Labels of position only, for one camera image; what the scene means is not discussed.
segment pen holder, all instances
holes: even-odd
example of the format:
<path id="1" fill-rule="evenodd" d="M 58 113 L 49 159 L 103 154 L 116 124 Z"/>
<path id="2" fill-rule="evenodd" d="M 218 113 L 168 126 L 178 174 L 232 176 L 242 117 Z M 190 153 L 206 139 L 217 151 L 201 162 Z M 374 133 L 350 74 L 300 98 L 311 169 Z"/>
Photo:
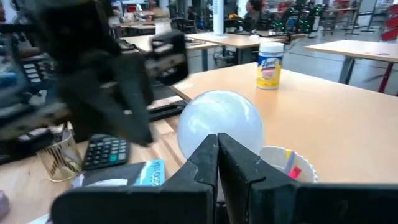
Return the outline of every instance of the pen holder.
<path id="1" fill-rule="evenodd" d="M 298 167 L 302 171 L 297 177 L 297 181 L 312 183 L 318 182 L 317 172 L 313 166 L 297 152 L 292 152 L 277 146 L 264 146 L 259 155 L 262 160 L 266 161 L 279 171 L 284 172 L 290 153 L 295 153 L 293 167 Z"/>
<path id="2" fill-rule="evenodd" d="M 69 130 L 54 134 L 53 144 L 37 152 L 49 178 L 54 182 L 71 179 L 81 171 L 82 159 Z"/>

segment wooden table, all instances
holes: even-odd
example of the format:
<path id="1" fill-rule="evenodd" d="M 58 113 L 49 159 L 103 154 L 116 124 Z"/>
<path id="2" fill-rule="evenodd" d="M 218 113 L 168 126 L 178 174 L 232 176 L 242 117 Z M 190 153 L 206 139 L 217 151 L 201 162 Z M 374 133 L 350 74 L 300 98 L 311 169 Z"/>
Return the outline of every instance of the wooden table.
<path id="1" fill-rule="evenodd" d="M 130 28 L 134 29 L 155 29 L 155 25 L 144 25 L 144 24 L 139 24 L 139 25 L 132 25 Z"/>
<path id="2" fill-rule="evenodd" d="M 382 84 L 379 88 L 380 92 L 384 91 L 393 63 L 398 62 L 398 44 L 358 40 L 340 40 L 306 46 L 305 48 L 307 50 L 344 55 L 345 60 L 338 81 L 345 84 L 349 84 L 356 58 L 390 62 L 387 71 L 384 74 Z"/>
<path id="3" fill-rule="evenodd" d="M 266 144 L 303 155 L 320 182 L 398 183 L 398 98 L 288 70 L 282 71 L 278 90 L 262 90 L 256 87 L 256 71 L 256 63 L 211 70 L 174 89 L 186 100 L 219 89 L 245 96 L 262 116 Z M 148 149 L 133 146 L 130 162 L 165 159 L 170 177 L 185 161 L 177 144 L 178 117 L 154 124 L 157 143 Z M 79 147 L 83 151 L 86 145 Z M 49 181 L 36 157 L 0 166 L 0 174 L 0 189 L 12 206 L 2 224 L 27 223 L 48 213 L 53 198 L 69 186 Z"/>
<path id="4" fill-rule="evenodd" d="M 282 70 L 278 90 L 256 88 L 256 63 L 192 75 L 186 99 L 233 90 L 254 103 L 267 145 L 295 150 L 320 182 L 398 183 L 398 98 Z"/>
<path id="5" fill-rule="evenodd" d="M 130 44 L 135 44 L 136 47 L 145 52 L 150 52 L 152 47 L 150 46 L 150 40 L 153 38 L 154 35 L 143 35 L 138 37 L 124 37 L 122 39 L 126 40 Z M 211 43 L 211 42 L 204 42 L 200 41 L 198 43 L 187 43 L 188 50 L 201 50 L 201 57 L 202 57 L 202 69 L 203 71 L 208 70 L 208 51 L 207 49 L 212 47 L 217 47 L 218 44 Z"/>
<path id="6" fill-rule="evenodd" d="M 227 47 L 235 47 L 236 54 L 238 55 L 238 64 L 244 63 L 244 58 L 251 57 L 251 47 L 258 47 L 263 42 L 284 42 L 286 37 L 251 37 L 246 35 L 238 34 L 224 34 L 224 37 L 215 36 L 212 32 L 200 33 L 200 34 L 188 34 L 196 40 L 203 40 L 215 44 L 220 44 Z M 248 53 L 245 54 L 244 49 L 249 49 Z"/>

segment calculator keypad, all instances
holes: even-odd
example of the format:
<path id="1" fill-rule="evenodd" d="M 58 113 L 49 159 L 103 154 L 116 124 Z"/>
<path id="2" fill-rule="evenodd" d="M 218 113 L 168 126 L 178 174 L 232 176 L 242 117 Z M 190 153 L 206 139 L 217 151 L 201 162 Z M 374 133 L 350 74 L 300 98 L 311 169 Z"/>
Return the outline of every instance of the calculator keypad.
<path id="1" fill-rule="evenodd" d="M 109 136 L 90 139 L 83 161 L 83 170 L 124 164 L 128 160 L 129 151 L 129 144 L 123 139 Z"/>

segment white ball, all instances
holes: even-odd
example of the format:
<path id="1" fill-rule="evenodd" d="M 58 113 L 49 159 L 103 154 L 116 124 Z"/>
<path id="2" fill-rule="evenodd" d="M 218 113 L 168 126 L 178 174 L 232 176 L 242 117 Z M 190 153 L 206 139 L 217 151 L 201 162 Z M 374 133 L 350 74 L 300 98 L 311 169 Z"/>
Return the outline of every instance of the white ball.
<path id="1" fill-rule="evenodd" d="M 180 116 L 178 146 L 188 159 L 207 135 L 217 133 L 229 134 L 257 155 L 264 145 L 257 108 L 233 91 L 208 91 L 189 102 Z"/>

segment black robotic device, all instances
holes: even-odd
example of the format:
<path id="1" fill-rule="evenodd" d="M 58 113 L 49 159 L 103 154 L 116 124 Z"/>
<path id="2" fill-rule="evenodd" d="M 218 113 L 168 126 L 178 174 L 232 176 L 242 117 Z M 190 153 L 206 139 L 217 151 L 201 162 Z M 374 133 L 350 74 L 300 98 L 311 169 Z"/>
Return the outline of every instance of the black robotic device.
<path id="1" fill-rule="evenodd" d="M 229 220 L 216 212 L 217 178 Z M 55 199 L 55 224 L 396 223 L 398 185 L 305 184 L 225 133 L 205 138 L 160 187 L 82 187 Z"/>
<path id="2" fill-rule="evenodd" d="M 188 76 L 184 34 L 158 35 L 150 43 L 152 52 L 124 54 L 134 46 L 122 49 L 111 37 L 108 18 L 97 0 L 65 7 L 50 4 L 46 8 L 46 3 L 38 4 L 43 10 L 36 11 L 20 4 L 20 13 L 31 24 L 1 26 L 1 32 L 7 43 L 12 42 L 13 32 L 33 34 L 40 49 L 54 61 L 59 97 L 40 107 L 23 101 L 19 95 L 29 87 L 23 75 L 15 87 L 0 91 L 0 98 L 11 101 L 11 106 L 22 105 L 0 117 L 0 153 L 7 156 L 0 156 L 0 164 L 31 156 L 53 139 L 50 131 L 29 140 L 19 136 L 66 121 L 73 125 L 76 142 L 102 133 L 148 145 L 152 142 L 149 122 L 177 115 L 186 105 L 179 101 L 147 110 L 155 100 L 154 85 L 169 86 Z M 14 68 L 19 68 L 17 47 L 8 45 L 13 49 Z"/>

